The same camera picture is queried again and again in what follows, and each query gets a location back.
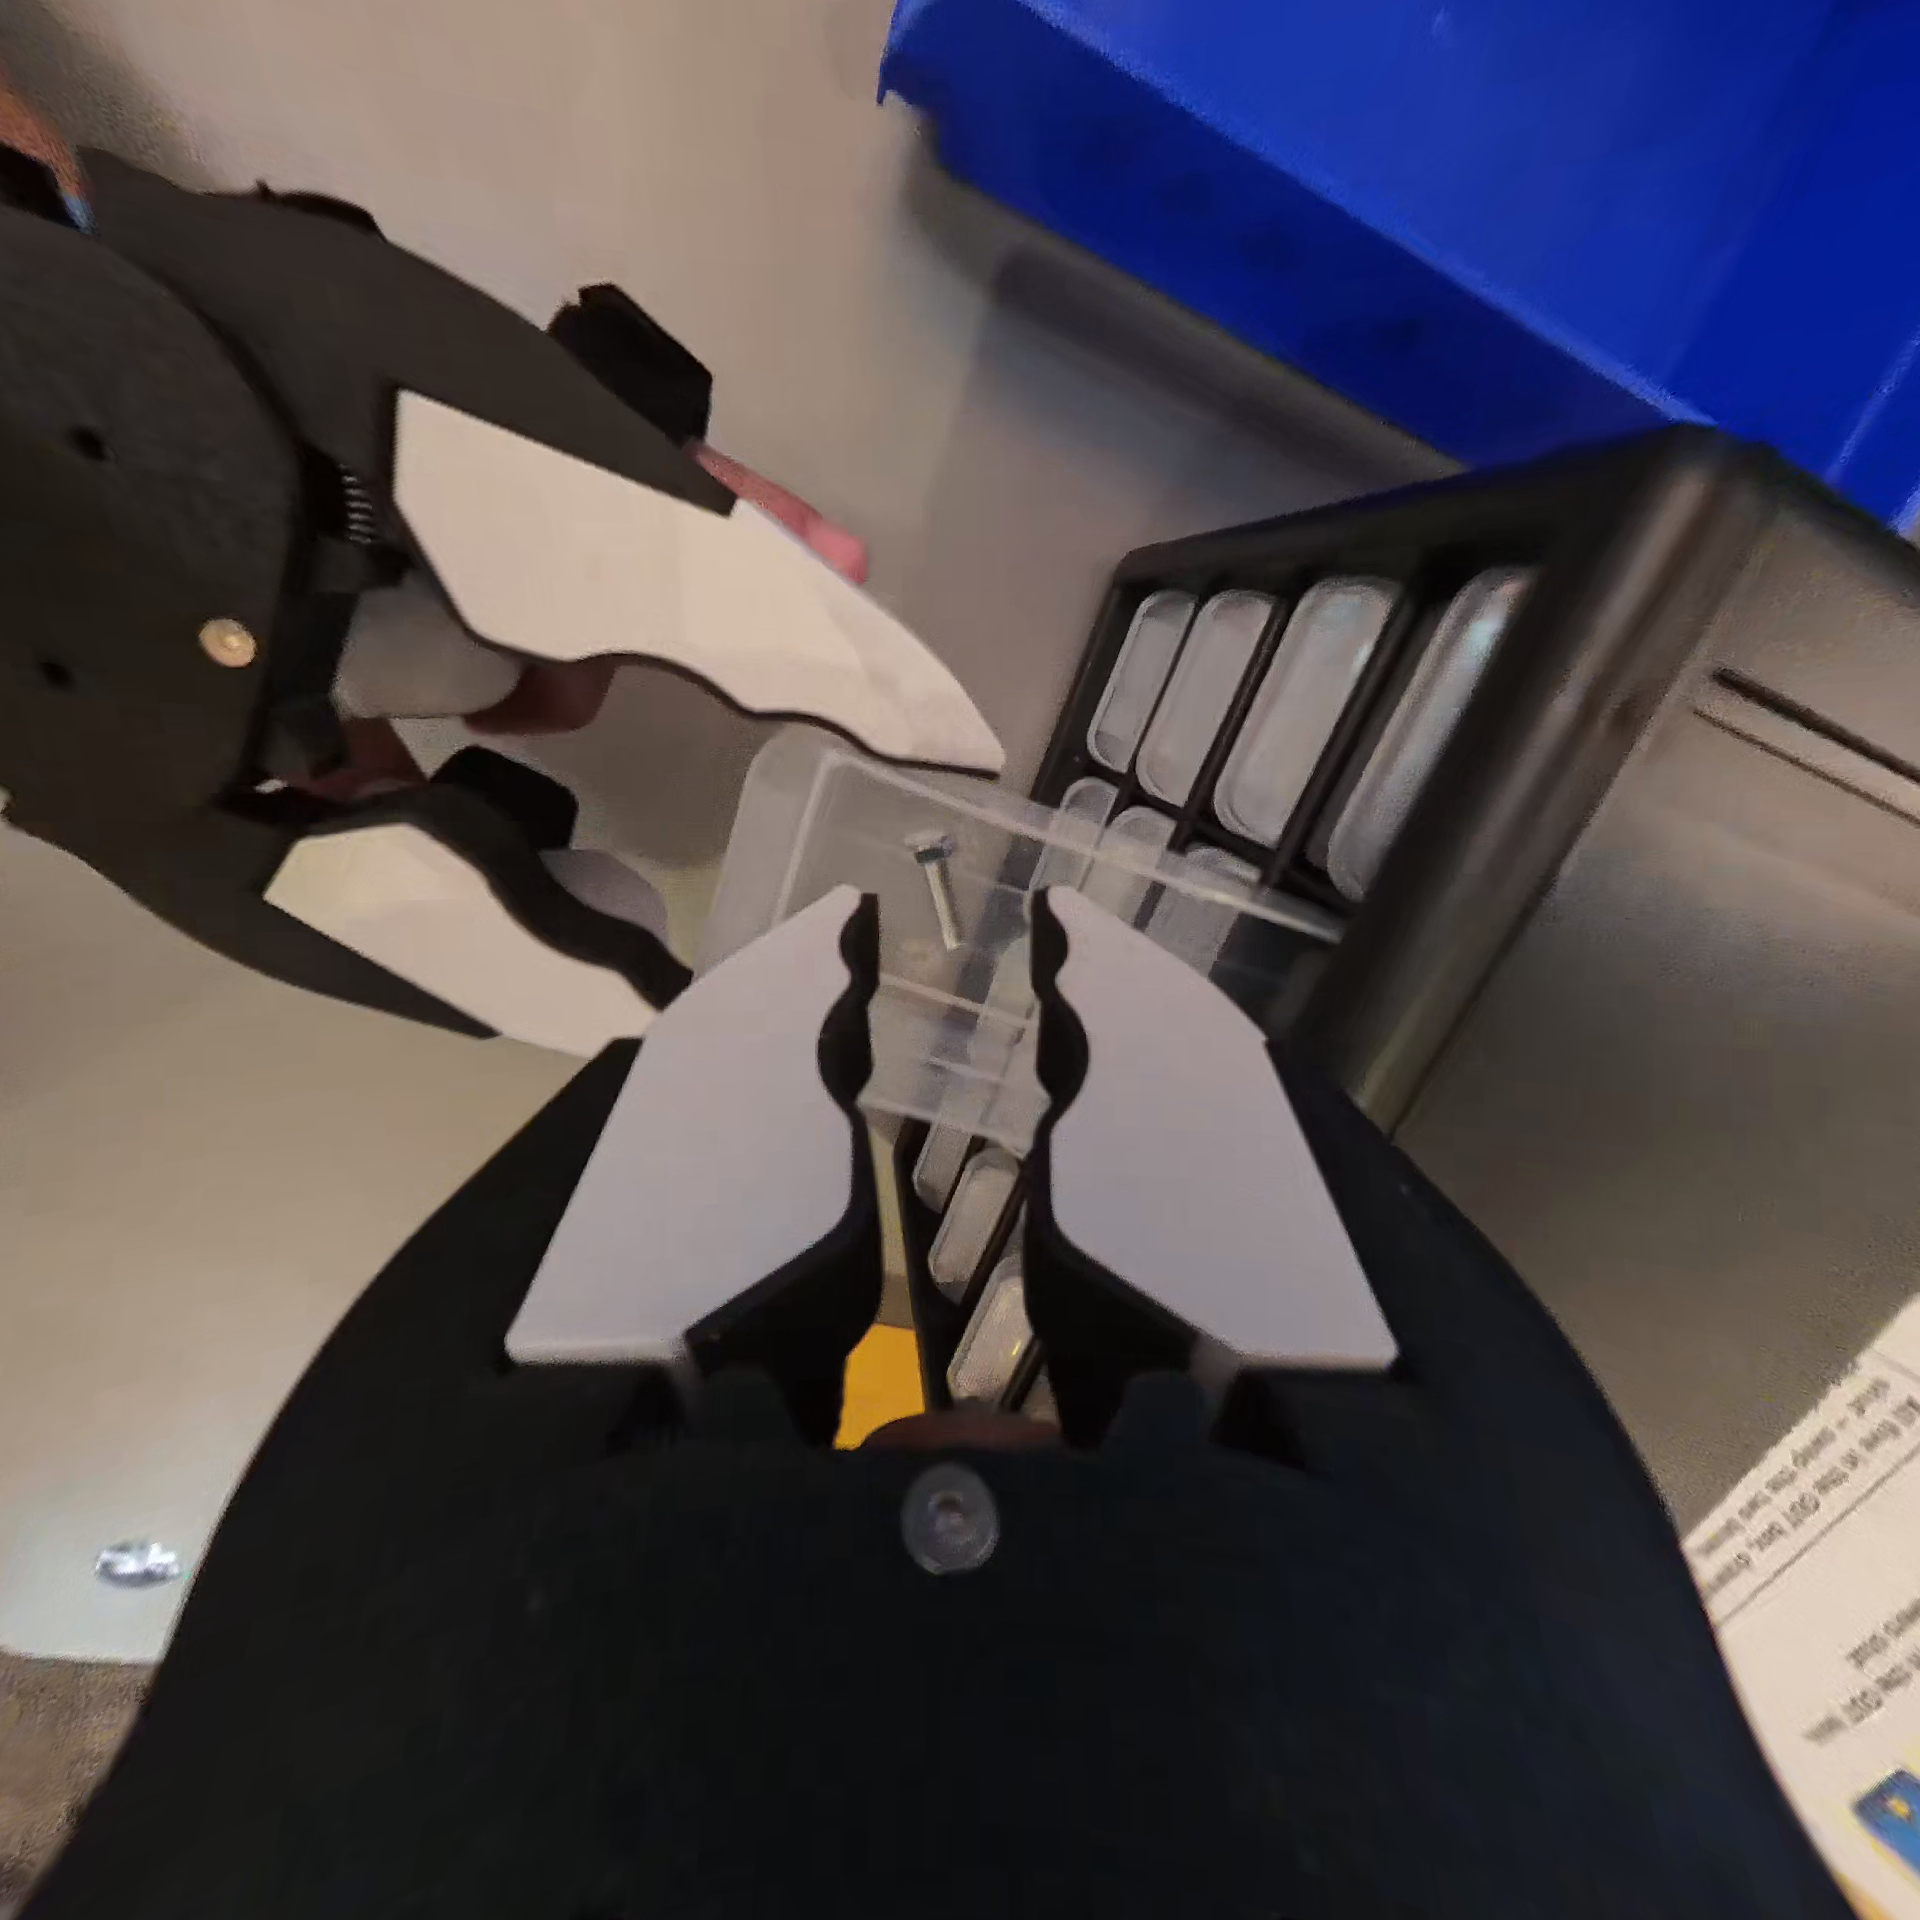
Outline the printed instruction sheet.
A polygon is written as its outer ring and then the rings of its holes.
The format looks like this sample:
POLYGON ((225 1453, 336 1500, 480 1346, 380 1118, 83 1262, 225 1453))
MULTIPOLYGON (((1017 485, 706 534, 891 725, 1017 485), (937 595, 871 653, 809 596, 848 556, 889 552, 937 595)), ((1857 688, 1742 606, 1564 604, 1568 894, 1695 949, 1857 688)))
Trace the printed instruction sheet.
POLYGON ((1685 1539, 1742 1708, 1860 1917, 1919 1915, 1919 1305, 1685 1539))

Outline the clear plastic drawer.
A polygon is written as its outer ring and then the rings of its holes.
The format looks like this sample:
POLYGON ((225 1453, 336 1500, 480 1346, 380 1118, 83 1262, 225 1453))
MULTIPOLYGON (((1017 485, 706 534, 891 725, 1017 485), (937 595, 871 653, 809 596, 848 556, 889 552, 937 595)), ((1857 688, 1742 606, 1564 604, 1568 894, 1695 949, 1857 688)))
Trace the clear plastic drawer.
POLYGON ((826 733, 787 731, 754 760, 708 922, 702 968, 850 885, 877 898, 871 1114, 1025 1157, 1044 1116, 1029 986, 1029 898, 1066 885, 1214 980, 1255 1019, 1307 986, 1342 924, 1266 890, 1228 852, 1173 850, 1175 822, 1078 778, 1062 805, 918 778, 826 733), (906 840, 953 834, 967 920, 943 949, 906 840))

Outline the set of clear cabinet drawers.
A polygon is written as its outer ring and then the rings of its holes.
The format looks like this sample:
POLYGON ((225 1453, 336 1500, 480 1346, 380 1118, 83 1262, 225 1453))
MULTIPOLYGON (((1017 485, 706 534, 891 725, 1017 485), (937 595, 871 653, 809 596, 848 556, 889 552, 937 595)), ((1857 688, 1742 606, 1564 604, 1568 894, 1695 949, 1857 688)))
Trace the set of clear cabinet drawers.
POLYGON ((1533 589, 1531 565, 1294 593, 1155 589, 1097 676, 1050 801, 1060 838, 1002 857, 961 972, 959 1083, 902 1175, 928 1395, 1044 1420, 1023 1307, 1039 1013, 1029 896, 1070 885, 1208 976, 1268 1033, 1302 1015, 1533 589))

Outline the blue plastic bin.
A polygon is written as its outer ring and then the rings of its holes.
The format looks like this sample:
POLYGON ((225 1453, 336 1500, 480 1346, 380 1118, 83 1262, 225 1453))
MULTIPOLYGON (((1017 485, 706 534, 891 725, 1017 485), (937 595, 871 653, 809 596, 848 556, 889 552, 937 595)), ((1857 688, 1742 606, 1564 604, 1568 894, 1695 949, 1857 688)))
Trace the blue plastic bin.
POLYGON ((1917 517, 1915 3, 910 3, 877 90, 1463 466, 1703 425, 1917 517))

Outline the black drawer cabinet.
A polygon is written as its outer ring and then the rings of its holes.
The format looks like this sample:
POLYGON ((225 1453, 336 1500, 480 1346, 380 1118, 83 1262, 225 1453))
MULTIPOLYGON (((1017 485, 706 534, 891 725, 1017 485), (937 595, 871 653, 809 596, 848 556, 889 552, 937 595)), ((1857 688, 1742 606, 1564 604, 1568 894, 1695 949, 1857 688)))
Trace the black drawer cabinet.
POLYGON ((1286 1031, 1570 1333, 1679 1506, 1917 1294, 1917 548, 1666 429, 1144 548, 1155 589, 1531 565, 1286 1031))

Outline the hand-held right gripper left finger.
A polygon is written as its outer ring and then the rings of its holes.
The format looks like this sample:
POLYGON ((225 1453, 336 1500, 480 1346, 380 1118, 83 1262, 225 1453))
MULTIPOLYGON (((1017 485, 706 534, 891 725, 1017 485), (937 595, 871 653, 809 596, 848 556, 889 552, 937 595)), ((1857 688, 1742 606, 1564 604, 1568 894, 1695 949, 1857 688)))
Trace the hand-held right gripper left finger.
POLYGON ((846 1354, 877 1313, 877 898, 832 889, 643 1037, 517 1311, 519 1366, 727 1366, 797 1288, 846 1354))

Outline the metal screw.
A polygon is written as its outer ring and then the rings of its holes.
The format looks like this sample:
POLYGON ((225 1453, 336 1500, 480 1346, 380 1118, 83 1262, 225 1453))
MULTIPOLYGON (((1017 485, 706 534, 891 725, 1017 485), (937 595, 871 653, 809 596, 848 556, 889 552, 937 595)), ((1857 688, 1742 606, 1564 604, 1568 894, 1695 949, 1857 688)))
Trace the metal screw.
POLYGON ((957 838, 945 832, 920 832, 906 840, 906 848, 926 879, 943 949, 961 953, 969 929, 955 881, 957 838))

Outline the yellow plastic bin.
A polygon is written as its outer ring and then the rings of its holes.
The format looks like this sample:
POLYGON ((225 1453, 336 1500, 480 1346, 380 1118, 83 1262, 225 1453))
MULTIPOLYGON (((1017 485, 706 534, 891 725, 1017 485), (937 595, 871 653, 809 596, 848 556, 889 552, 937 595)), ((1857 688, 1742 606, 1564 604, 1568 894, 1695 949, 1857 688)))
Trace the yellow plastic bin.
POLYGON ((926 1412, 920 1342, 912 1329, 875 1325, 848 1356, 834 1447, 852 1453, 879 1430, 926 1412))

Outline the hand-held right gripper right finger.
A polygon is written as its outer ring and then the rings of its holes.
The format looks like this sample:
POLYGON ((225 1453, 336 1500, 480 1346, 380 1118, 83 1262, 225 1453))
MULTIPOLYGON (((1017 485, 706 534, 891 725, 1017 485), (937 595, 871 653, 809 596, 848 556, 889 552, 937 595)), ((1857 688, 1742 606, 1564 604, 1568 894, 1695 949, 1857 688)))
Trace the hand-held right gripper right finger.
POLYGON ((1048 1255, 1208 1364, 1385 1373, 1399 1344, 1261 1027, 1062 885, 1029 959, 1048 1255))

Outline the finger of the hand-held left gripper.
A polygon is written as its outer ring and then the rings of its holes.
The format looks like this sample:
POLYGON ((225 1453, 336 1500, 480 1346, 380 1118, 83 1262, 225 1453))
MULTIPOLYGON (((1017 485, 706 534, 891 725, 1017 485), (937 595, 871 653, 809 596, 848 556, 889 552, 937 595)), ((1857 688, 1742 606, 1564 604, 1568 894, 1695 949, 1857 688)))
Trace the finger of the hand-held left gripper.
POLYGON ((947 665, 750 503, 715 513, 410 390, 394 503, 478 641, 550 665, 634 659, 889 762, 1004 772, 947 665))
POLYGON ((301 838, 264 900, 435 1009, 577 1058, 641 1038, 692 984, 659 892, 581 848, 579 799, 495 752, 301 838))

